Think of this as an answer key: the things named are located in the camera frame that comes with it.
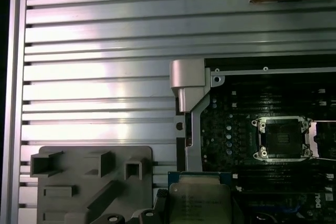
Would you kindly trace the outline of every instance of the metal bracket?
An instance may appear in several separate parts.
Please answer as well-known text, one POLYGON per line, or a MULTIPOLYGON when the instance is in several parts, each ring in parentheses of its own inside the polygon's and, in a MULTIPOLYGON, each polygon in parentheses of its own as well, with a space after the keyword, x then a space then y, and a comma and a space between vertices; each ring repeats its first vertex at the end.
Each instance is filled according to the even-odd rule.
POLYGON ((174 60, 170 65, 170 86, 178 97, 180 112, 190 112, 210 91, 210 69, 203 59, 174 60))

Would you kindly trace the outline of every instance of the gray plastic part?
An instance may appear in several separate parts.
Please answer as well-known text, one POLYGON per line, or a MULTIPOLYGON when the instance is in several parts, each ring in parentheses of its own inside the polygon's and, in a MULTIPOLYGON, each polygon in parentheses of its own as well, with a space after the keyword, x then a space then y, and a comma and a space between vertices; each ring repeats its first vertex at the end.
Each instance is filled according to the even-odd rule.
POLYGON ((210 91, 210 69, 204 59, 174 60, 170 65, 170 86, 180 105, 180 112, 190 112, 210 91))
POLYGON ((124 179, 128 179, 131 176, 137 177, 139 180, 142 180, 143 175, 145 174, 145 160, 138 160, 136 158, 130 158, 124 164, 124 179))
POLYGON ((39 153, 30 157, 30 176, 34 178, 48 178, 60 173, 56 163, 62 152, 39 153))
POLYGON ((46 146, 31 157, 38 177, 37 224, 89 224, 152 208, 147 146, 46 146))

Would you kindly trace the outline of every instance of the aluminum chassis panel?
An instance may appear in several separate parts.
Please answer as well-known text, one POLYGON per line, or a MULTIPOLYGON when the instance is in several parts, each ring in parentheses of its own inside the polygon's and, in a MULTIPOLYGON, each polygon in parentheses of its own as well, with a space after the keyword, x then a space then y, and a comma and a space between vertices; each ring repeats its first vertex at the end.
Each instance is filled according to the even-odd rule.
POLYGON ((209 105, 210 88, 224 84, 225 76, 247 74, 283 74, 283 73, 319 73, 336 72, 336 67, 295 68, 295 69, 262 69, 221 71, 205 67, 204 59, 174 60, 171 63, 171 88, 179 100, 180 112, 190 112, 192 121, 192 142, 185 148, 185 168, 188 172, 202 171, 201 157, 201 112, 209 105))

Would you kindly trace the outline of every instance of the metal frame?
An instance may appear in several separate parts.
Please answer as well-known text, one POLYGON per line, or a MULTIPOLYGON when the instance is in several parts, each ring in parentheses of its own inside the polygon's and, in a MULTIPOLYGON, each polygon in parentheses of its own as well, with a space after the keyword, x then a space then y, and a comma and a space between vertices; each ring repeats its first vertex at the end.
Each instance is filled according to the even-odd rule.
POLYGON ((18 223, 26 0, 10 0, 1 224, 18 223))

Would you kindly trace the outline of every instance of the dark edge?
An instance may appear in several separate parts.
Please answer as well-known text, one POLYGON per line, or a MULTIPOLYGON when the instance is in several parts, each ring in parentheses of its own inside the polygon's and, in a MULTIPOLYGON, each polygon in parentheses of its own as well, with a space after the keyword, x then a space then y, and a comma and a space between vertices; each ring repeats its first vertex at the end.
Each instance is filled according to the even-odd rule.
POLYGON ((336 55, 288 55, 265 57, 235 57, 205 59, 205 67, 211 71, 238 71, 260 70, 263 67, 269 69, 293 69, 293 68, 324 68, 336 67, 336 55))

